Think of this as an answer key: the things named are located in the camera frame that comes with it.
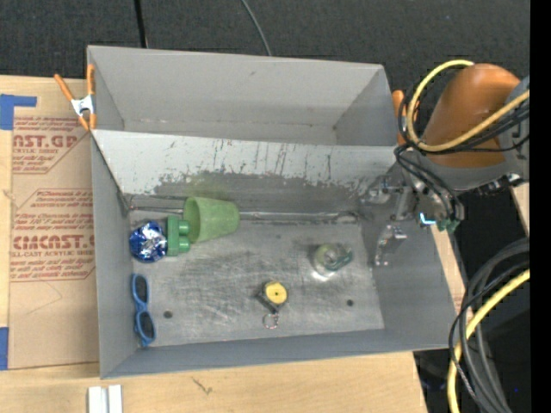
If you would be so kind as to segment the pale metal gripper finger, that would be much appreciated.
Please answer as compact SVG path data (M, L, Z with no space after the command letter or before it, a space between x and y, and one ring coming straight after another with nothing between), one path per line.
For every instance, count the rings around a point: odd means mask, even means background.
M390 225L388 227L387 254L393 255L407 238L408 236L399 225Z
M383 266L385 264L384 256L390 239L391 231L389 229L383 230L378 236L375 244L375 253L373 260L373 263L376 267Z

